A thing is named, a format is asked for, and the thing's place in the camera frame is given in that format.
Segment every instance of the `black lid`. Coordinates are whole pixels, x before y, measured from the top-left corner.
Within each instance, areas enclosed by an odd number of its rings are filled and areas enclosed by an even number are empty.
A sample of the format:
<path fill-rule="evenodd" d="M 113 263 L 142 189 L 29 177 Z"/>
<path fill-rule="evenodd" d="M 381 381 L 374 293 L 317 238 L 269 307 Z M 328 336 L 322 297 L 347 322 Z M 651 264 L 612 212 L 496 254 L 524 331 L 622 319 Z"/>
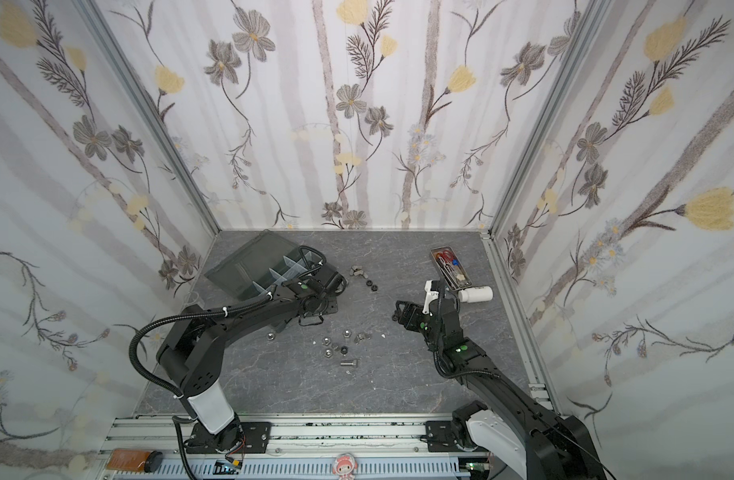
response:
<path fill-rule="evenodd" d="M 142 466 L 142 470 L 145 473 L 155 472 L 159 469 L 159 466 L 162 465 L 163 459 L 164 454 L 159 452 L 158 450 L 155 452 L 151 452 L 148 458 L 146 458 L 146 464 Z"/>

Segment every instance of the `floral wallpaper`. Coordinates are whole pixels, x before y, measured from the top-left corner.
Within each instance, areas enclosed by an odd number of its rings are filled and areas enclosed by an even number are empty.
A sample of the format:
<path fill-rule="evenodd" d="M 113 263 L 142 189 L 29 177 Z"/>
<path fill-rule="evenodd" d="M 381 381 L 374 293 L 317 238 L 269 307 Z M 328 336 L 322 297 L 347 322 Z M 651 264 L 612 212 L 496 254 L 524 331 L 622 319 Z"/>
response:
<path fill-rule="evenodd" d="M 496 240 L 612 472 L 734 478 L 734 2 L 613 2 Z"/>
<path fill-rule="evenodd" d="M 213 238 L 170 171 L 70 3 L 0 2 L 0 478 L 84 478 L 134 409 Z"/>
<path fill-rule="evenodd" d="M 486 229 L 586 2 L 100 0 L 224 229 Z"/>

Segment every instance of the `white bottle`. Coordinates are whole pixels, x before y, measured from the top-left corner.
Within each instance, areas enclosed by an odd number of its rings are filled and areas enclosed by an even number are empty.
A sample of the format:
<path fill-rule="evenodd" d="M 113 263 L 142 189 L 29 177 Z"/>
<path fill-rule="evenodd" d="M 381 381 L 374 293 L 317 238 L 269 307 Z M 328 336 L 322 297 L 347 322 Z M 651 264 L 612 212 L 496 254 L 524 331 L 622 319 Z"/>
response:
<path fill-rule="evenodd" d="M 488 302 L 492 300 L 492 288 L 489 286 L 473 286 L 458 292 L 461 303 Z"/>

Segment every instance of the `pink cartoon figurine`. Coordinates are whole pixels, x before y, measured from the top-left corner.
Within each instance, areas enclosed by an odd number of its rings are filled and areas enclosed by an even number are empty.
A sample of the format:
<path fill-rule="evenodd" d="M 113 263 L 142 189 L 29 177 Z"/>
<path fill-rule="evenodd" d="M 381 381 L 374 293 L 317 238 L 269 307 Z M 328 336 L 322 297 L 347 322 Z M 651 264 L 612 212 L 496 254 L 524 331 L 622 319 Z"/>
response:
<path fill-rule="evenodd" d="M 333 473 L 338 475 L 340 480 L 354 480 L 354 470 L 356 459 L 351 454 L 344 453 L 333 462 Z"/>

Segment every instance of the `gray work surface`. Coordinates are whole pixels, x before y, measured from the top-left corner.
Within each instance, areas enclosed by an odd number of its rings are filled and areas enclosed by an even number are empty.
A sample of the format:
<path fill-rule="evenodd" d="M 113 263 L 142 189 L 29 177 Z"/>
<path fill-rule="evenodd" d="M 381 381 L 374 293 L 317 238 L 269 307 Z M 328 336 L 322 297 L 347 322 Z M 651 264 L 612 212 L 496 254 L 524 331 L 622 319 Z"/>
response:
<path fill-rule="evenodd" d="M 204 271 L 218 264 L 258 232 L 222 232 Z M 462 303 L 464 333 L 482 347 L 497 367 L 522 389 L 527 376 L 508 324 L 495 279 L 477 232 L 290 231 L 298 244 L 312 246 L 349 280 L 338 297 L 338 312 L 322 325 L 301 327 L 294 320 L 269 341 L 266 327 L 238 340 L 223 359 L 220 383 L 239 413 L 432 413 L 452 410 L 477 399 L 456 380 L 442 379 L 420 333 L 391 321 L 394 302 L 423 303 L 427 280 L 439 278 L 430 250 L 449 245 L 475 285 L 495 291 L 490 302 Z M 379 286 L 372 292 L 362 277 L 349 276 L 361 264 Z M 206 308 L 236 301 L 200 276 L 194 290 Z M 355 345 L 343 330 L 370 332 L 372 339 Z M 325 358 L 322 339 L 347 345 L 348 355 Z M 359 359 L 357 368 L 341 360 Z M 149 385 L 137 414 L 181 412 L 172 394 Z"/>

